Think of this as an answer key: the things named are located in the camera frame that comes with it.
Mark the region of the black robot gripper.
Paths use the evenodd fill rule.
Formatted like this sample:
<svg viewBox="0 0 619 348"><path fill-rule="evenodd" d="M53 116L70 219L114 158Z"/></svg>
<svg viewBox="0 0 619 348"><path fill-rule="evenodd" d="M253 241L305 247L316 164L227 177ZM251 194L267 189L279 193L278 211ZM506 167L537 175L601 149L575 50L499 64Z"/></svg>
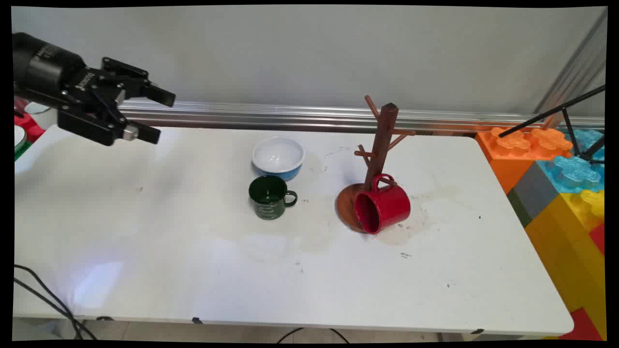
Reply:
<svg viewBox="0 0 619 348"><path fill-rule="evenodd" d="M161 136L157 128L121 117L120 99L146 98L168 107L176 100L144 69L109 57L93 68L80 55L24 32L13 34L13 78L17 96L58 110L59 128L105 146L118 139L156 145Z"/></svg>

